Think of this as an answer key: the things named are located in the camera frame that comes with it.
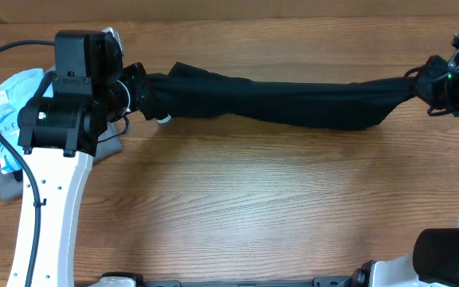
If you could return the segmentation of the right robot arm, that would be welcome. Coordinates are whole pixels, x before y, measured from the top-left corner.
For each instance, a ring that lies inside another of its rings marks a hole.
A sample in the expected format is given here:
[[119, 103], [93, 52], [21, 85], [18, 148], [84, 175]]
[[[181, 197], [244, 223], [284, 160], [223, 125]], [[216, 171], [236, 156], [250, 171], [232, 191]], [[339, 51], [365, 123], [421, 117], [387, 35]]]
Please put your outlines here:
[[[411, 69], [414, 94], [429, 106], [429, 116], [459, 117], [459, 33], [451, 58], [432, 56]], [[452, 227], [423, 230], [406, 255], [368, 261], [348, 277], [314, 279], [315, 286], [459, 286], [459, 215]]]

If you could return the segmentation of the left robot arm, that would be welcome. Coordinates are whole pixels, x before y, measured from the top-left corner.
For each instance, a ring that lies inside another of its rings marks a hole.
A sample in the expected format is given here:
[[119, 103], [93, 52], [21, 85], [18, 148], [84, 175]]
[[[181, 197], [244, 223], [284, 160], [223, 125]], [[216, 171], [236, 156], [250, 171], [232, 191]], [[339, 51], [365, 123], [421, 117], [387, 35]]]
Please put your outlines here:
[[18, 146], [30, 173], [9, 286], [72, 286], [80, 202], [100, 136], [140, 108], [146, 73], [123, 65], [113, 28], [62, 30], [55, 69], [18, 113]]

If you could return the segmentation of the black t-shirt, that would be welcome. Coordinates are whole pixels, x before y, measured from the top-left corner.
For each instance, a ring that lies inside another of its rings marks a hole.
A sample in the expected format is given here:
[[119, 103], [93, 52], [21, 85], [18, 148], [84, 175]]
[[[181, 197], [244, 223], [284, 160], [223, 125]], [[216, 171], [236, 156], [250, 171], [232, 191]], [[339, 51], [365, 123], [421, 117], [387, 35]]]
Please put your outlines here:
[[148, 120], [166, 116], [244, 116], [305, 128], [358, 131], [380, 124], [412, 98], [406, 77], [350, 84], [259, 82], [227, 77], [176, 63], [167, 74], [149, 75], [141, 111]]

